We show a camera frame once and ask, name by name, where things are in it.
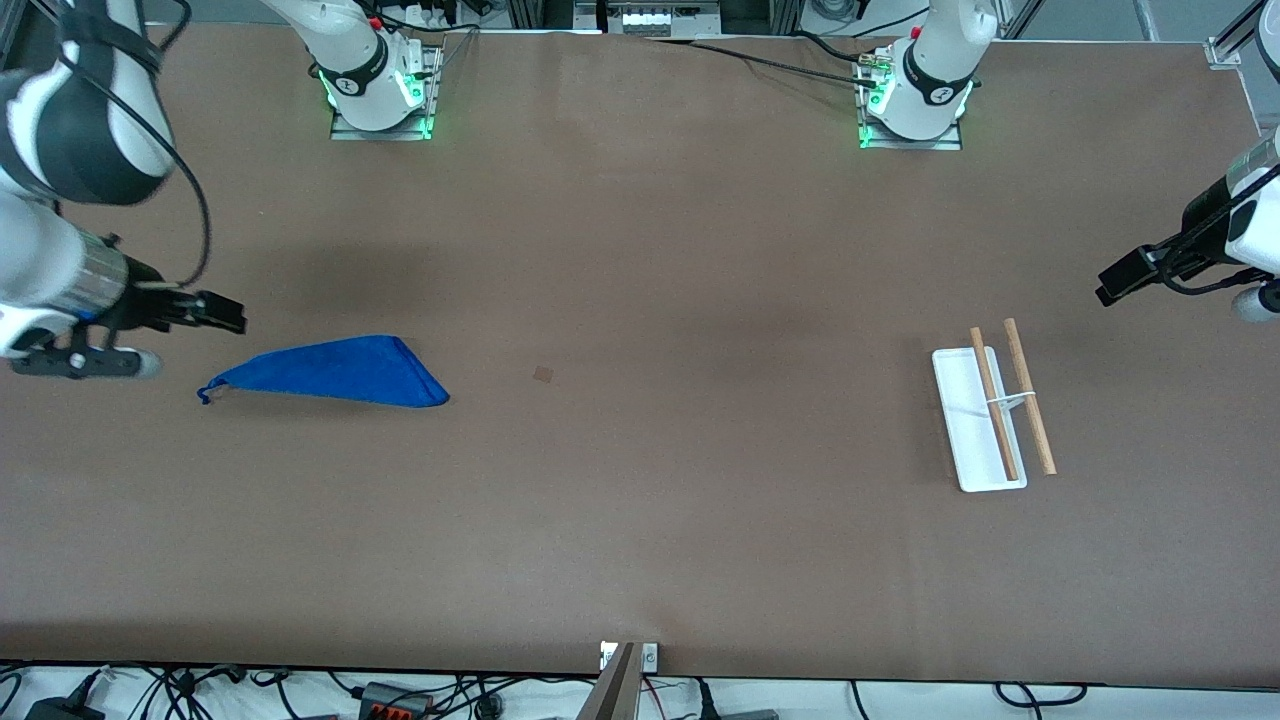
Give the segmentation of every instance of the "blue cloth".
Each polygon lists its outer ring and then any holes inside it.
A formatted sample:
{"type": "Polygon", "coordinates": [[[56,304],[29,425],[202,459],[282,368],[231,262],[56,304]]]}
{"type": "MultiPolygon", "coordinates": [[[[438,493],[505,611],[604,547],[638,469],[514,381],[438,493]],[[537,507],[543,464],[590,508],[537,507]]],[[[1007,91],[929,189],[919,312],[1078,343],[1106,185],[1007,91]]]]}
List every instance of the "blue cloth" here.
{"type": "Polygon", "coordinates": [[[371,334],[265,352],[219,374],[196,391],[233,386],[261,392],[315,395],[401,407],[434,407],[449,393],[426,372],[403,341],[371,334]]]}

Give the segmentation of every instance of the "metal bracket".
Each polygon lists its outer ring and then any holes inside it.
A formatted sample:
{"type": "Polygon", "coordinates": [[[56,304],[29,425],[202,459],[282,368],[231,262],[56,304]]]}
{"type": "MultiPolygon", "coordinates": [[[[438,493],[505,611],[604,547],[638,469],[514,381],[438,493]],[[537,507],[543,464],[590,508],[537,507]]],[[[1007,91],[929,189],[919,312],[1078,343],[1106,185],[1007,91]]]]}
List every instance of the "metal bracket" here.
{"type": "MultiPolygon", "coordinates": [[[[613,660],[613,653],[618,651],[620,643],[600,643],[600,670],[603,671],[613,660]]],[[[640,671],[653,675],[658,671],[658,643],[643,643],[640,646],[640,671]]]]}
{"type": "Polygon", "coordinates": [[[1258,15],[1262,14],[1266,4],[1267,0],[1253,0],[1221,32],[1208,38],[1208,42],[1204,44],[1204,58],[1211,69],[1229,70],[1239,67],[1240,47],[1244,47],[1257,35],[1258,15]]]}
{"type": "MultiPolygon", "coordinates": [[[[421,41],[412,42],[421,46],[421,41]]],[[[404,76],[404,92],[411,97],[422,97],[422,104],[416,110],[404,117],[403,120],[384,131],[367,132],[352,127],[342,119],[335,109],[333,122],[329,126],[330,140],[366,140],[366,141],[410,141],[431,140],[435,129],[435,108],[440,97],[440,70],[444,63],[444,53],[439,46],[422,46],[421,60],[411,63],[408,73],[404,76]]]]}

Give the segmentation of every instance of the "metal frame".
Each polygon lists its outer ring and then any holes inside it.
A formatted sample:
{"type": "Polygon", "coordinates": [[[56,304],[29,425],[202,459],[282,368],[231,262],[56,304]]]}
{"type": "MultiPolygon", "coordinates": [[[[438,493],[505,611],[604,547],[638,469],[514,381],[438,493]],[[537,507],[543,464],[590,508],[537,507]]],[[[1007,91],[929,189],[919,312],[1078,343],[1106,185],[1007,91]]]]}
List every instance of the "metal frame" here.
{"type": "Polygon", "coordinates": [[[9,51],[18,37],[18,26],[22,24],[26,9],[27,0],[0,0],[0,68],[9,65],[9,51]]]}
{"type": "MultiPolygon", "coordinates": [[[[1018,40],[1019,37],[1021,37],[1023,33],[1027,32],[1027,26],[1032,24],[1032,20],[1034,20],[1036,15],[1039,14],[1041,8],[1044,6],[1044,3],[1046,0],[1027,0],[1027,4],[1023,5],[1023,9],[1016,15],[1014,15],[1014,18],[1009,20],[1009,23],[1001,23],[1000,26],[1001,37],[1005,40],[1018,40]]],[[[1001,6],[1006,12],[1009,10],[1009,6],[1006,4],[1002,3],[1001,6]]]]}
{"type": "Polygon", "coordinates": [[[1151,0],[1133,0],[1133,13],[1138,15],[1142,38],[1160,42],[1160,29],[1156,27],[1156,14],[1151,10],[1151,0]]]}
{"type": "Polygon", "coordinates": [[[1240,64],[1240,49],[1257,35],[1258,15],[1262,14],[1262,8],[1266,4],[1267,0],[1253,0],[1221,32],[1208,38],[1204,55],[1208,56],[1211,67],[1222,68],[1240,64]]]}

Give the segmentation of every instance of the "power cable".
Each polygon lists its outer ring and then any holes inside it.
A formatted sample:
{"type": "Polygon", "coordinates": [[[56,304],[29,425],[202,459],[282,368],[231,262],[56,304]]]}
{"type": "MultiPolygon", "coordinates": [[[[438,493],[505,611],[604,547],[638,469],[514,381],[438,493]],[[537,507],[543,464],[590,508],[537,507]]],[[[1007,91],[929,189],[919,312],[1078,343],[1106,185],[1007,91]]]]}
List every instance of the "power cable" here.
{"type": "Polygon", "coordinates": [[[351,697],[360,700],[360,696],[357,694],[360,692],[360,688],[357,688],[356,685],[348,687],[346,683],[338,679],[338,674],[334,673],[333,670],[326,670],[325,674],[329,675],[329,679],[333,680],[333,684],[347,691],[347,694],[349,694],[351,697]]]}
{"type": "Polygon", "coordinates": [[[284,692],[284,680],[291,675],[288,667],[279,667],[276,670],[259,670],[253,673],[252,683],[260,688],[270,688],[275,685],[275,692],[280,696],[280,705],[284,706],[284,712],[289,715],[289,720],[302,720],[297,712],[293,711],[293,705],[289,703],[289,696],[284,692]],[[270,674],[269,678],[262,679],[264,675],[270,674]]]}
{"type": "Polygon", "coordinates": [[[737,50],[730,50],[728,47],[717,47],[714,45],[703,45],[701,42],[678,42],[678,45],[686,45],[689,47],[698,47],[700,50],[710,50],[712,53],[719,53],[721,55],[728,55],[730,58],[737,58],[739,60],[746,60],[748,63],[758,63],[760,65],[768,65],[771,68],[778,68],[781,70],[787,70],[797,73],[801,76],[809,76],[822,79],[831,79],[836,82],[842,82],[847,85],[856,85],[859,87],[876,87],[876,82],[865,78],[854,78],[846,76],[837,76],[832,73],[824,73],[822,70],[812,70],[809,68],[801,68],[799,65],[788,65],[786,63],[780,63],[777,60],[769,60],[768,58],[758,58],[755,55],[748,55],[746,53],[739,53],[737,50]]]}
{"type": "Polygon", "coordinates": [[[867,715],[867,708],[863,707],[863,693],[858,692],[858,680],[849,680],[849,687],[854,691],[854,705],[858,706],[858,714],[863,716],[863,720],[872,720],[867,715]]]}
{"type": "Polygon", "coordinates": [[[1004,701],[1005,705],[1010,705],[1020,710],[1030,710],[1036,714],[1036,720],[1044,720],[1044,714],[1042,712],[1043,708],[1066,707],[1068,705],[1075,705],[1082,700],[1084,700],[1084,696],[1089,693],[1089,685],[1071,685],[1078,691],[1071,697],[1066,697],[1062,700],[1039,700],[1036,697],[1036,693],[1033,693],[1032,689],[1027,687],[1027,683],[996,683],[993,687],[996,688],[996,697],[1004,701]],[[1004,688],[1005,685],[1014,685],[1018,689],[1023,691],[1023,694],[1027,696],[1027,701],[1025,702],[1018,701],[1006,696],[1004,688]]]}
{"type": "Polygon", "coordinates": [[[191,3],[188,3],[187,0],[172,0],[172,1],[182,8],[182,18],[178,20],[178,24],[174,26],[173,31],[170,31],[169,35],[166,35],[165,38],[160,41],[161,53],[168,51],[174,42],[178,42],[178,38],[182,37],[182,33],[187,31],[187,26],[191,24],[191,3]]]}
{"type": "Polygon", "coordinates": [[[9,680],[13,680],[13,688],[9,691],[9,696],[4,698],[4,702],[0,703],[0,716],[4,715],[5,710],[9,710],[9,706],[13,705],[13,698],[18,697],[18,689],[22,688],[22,675],[15,669],[10,669],[4,675],[0,675],[0,683],[8,683],[9,680]]]}
{"type": "Polygon", "coordinates": [[[156,145],[159,145],[169,155],[169,158],[173,159],[173,164],[178,165],[178,169],[182,170],[183,177],[187,178],[187,183],[191,184],[191,191],[196,195],[196,202],[200,205],[200,227],[201,227],[200,260],[197,260],[196,263],[196,269],[192,270],[186,279],[177,283],[179,288],[191,287],[197,281],[200,281],[200,278],[205,274],[205,269],[209,266],[209,258],[210,255],[212,255],[212,249],[214,249],[212,223],[209,217],[210,215],[209,200],[205,197],[205,190],[200,186],[200,181],[196,179],[196,173],[192,172],[191,167],[187,165],[187,161],[182,159],[182,155],[178,154],[178,150],[175,150],[174,146],[168,140],[165,140],[163,135],[160,135],[160,131],[157,131],[151,123],[148,123],[147,119],[143,118],[141,113],[134,110],[132,105],[125,102],[124,99],[116,95],[110,87],[102,85],[102,82],[100,82],[96,77],[90,74],[78,63],[68,58],[65,50],[61,50],[60,61],[64,65],[67,65],[67,69],[72,72],[72,76],[88,83],[92,88],[97,90],[104,96],[106,96],[108,100],[114,102],[116,108],[124,110],[124,114],[132,118],[133,122],[137,123],[143,132],[151,136],[151,140],[154,140],[156,145]]]}
{"type": "MultiPolygon", "coordinates": [[[[449,715],[453,715],[454,712],[458,712],[460,710],[466,710],[466,708],[471,707],[472,705],[480,702],[481,700],[493,697],[493,696],[498,694],[499,692],[502,692],[502,691],[504,691],[504,689],[507,689],[507,688],[509,688],[512,685],[516,685],[518,683],[524,683],[524,682],[525,682],[524,678],[520,678],[520,679],[516,679],[516,680],[507,680],[506,683],[502,683],[500,685],[497,685],[497,687],[494,687],[492,689],[484,691],[483,693],[480,693],[475,698],[468,700],[468,701],[463,702],[462,705],[460,705],[457,707],[449,707],[444,712],[440,712],[439,715],[436,715],[436,717],[443,720],[444,717],[448,717],[449,715]]],[[[415,717],[413,720],[422,720],[422,719],[421,717],[415,717]]]]}
{"type": "Polygon", "coordinates": [[[653,680],[649,678],[644,679],[644,684],[649,688],[649,697],[653,698],[653,705],[658,708],[658,717],[667,720],[667,711],[662,708],[662,698],[658,697],[658,688],[653,687],[653,680]]]}
{"type": "Polygon", "coordinates": [[[365,10],[365,13],[369,17],[378,18],[378,19],[383,20],[383,23],[390,24],[392,29],[408,28],[408,29],[416,29],[419,32],[448,32],[451,29],[472,29],[472,28],[474,29],[480,29],[480,26],[476,24],[476,23],[463,23],[463,24],[460,24],[460,26],[445,26],[445,27],[424,27],[424,26],[416,26],[416,24],[412,24],[412,23],[407,23],[404,20],[398,20],[398,19],[396,19],[396,18],[393,18],[393,17],[383,13],[378,8],[370,5],[366,0],[357,0],[357,3],[360,4],[360,8],[362,10],[365,10]]]}
{"type": "Polygon", "coordinates": [[[703,712],[698,716],[699,720],[719,720],[719,711],[716,710],[716,698],[712,697],[712,687],[701,678],[694,678],[694,680],[698,682],[698,693],[703,698],[703,712]]]}
{"type": "MultiPolygon", "coordinates": [[[[841,37],[847,37],[847,38],[854,38],[854,37],[865,37],[865,36],[868,36],[868,35],[870,35],[870,33],[873,33],[873,32],[879,32],[879,31],[882,31],[882,29],[884,29],[884,28],[887,28],[887,27],[893,27],[893,26],[896,26],[896,24],[899,24],[899,23],[905,23],[906,20],[910,20],[910,19],[914,19],[914,18],[918,18],[918,17],[920,17],[920,15],[923,15],[924,13],[928,13],[928,12],[929,12],[929,9],[928,9],[928,8],[924,8],[924,9],[920,9],[920,10],[916,10],[916,12],[914,12],[914,13],[911,13],[910,15],[906,15],[906,17],[904,17],[904,18],[899,18],[899,19],[896,19],[896,20],[892,20],[892,22],[887,22],[887,23],[884,23],[884,24],[878,24],[878,26],[876,26],[876,27],[873,27],[873,28],[868,28],[868,29],[864,29],[864,31],[859,31],[859,32],[855,32],[854,35],[846,35],[846,36],[841,36],[841,37]]],[[[827,36],[827,37],[832,37],[832,36],[838,36],[838,35],[840,35],[840,32],[841,32],[842,29],[845,29],[846,27],[849,27],[849,26],[854,24],[855,22],[858,22],[858,20],[856,20],[856,19],[851,19],[851,20],[849,20],[847,23],[845,23],[845,24],[842,24],[842,26],[837,27],[836,29],[832,29],[832,31],[827,31],[827,32],[824,32],[824,33],[822,33],[822,35],[824,35],[824,36],[827,36]]]]}
{"type": "Polygon", "coordinates": [[[858,61],[858,55],[850,55],[849,53],[841,53],[840,50],[836,50],[831,45],[827,45],[827,41],[823,40],[822,36],[814,35],[814,33],[812,33],[812,32],[809,32],[806,29],[797,29],[797,31],[792,32],[791,35],[795,36],[795,37],[804,37],[804,38],[812,40],[814,42],[814,45],[817,45],[818,47],[820,47],[823,53],[831,55],[832,58],[836,58],[836,59],[840,59],[840,60],[845,60],[846,63],[856,63],[858,61]]]}

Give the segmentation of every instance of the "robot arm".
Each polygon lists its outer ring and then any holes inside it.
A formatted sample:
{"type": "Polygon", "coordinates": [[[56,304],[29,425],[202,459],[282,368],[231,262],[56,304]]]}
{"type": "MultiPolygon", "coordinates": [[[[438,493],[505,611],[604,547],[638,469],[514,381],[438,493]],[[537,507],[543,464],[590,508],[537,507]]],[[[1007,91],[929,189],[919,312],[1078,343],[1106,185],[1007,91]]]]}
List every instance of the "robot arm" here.
{"type": "Polygon", "coordinates": [[[1179,295],[1240,291],[1233,307],[1247,322],[1280,315],[1280,154],[1276,133],[1231,163],[1226,173],[1192,200],[1181,229],[1158,245],[1142,245],[1098,274],[1096,293],[1103,306],[1148,284],[1179,295]],[[1188,281],[1215,265],[1242,266],[1217,282],[1189,287],[1188,281]]]}
{"type": "Polygon", "coordinates": [[[991,0],[929,0],[919,33],[882,51],[892,60],[892,82],[867,111],[908,140],[941,136],[964,111],[997,29],[991,0]]]}
{"type": "MultiPolygon", "coordinates": [[[[385,129],[422,104],[406,91],[421,45],[375,31],[355,0],[264,3],[302,36],[352,126],[385,129]]],[[[0,356],[23,374],[148,377],[157,359],[115,347],[119,332],[184,324],[243,333],[243,307],[187,292],[196,278],[165,282],[114,237],[50,209],[64,200],[142,202],[177,159],[155,87],[161,53],[146,40],[141,0],[61,0],[58,24],[61,58],[52,68],[0,74],[0,356]],[[92,325],[108,331],[102,347],[88,343],[92,325]]]]}

